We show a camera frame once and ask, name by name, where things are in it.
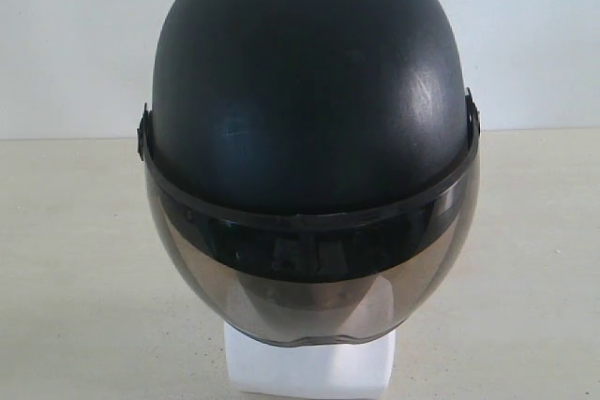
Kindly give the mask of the black helmet with visor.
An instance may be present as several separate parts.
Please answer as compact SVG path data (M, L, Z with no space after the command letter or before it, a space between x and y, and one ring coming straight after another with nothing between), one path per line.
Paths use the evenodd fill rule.
M267 344L391 332L473 219L477 110L438 0L175 0L138 136L175 267Z

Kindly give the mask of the white mannequin head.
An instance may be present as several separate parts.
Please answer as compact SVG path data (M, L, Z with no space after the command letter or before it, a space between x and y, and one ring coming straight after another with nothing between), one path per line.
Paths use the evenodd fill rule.
M396 333L365 344L282 348L226 324L231 384L243 393L305 399L378 399L393 371Z

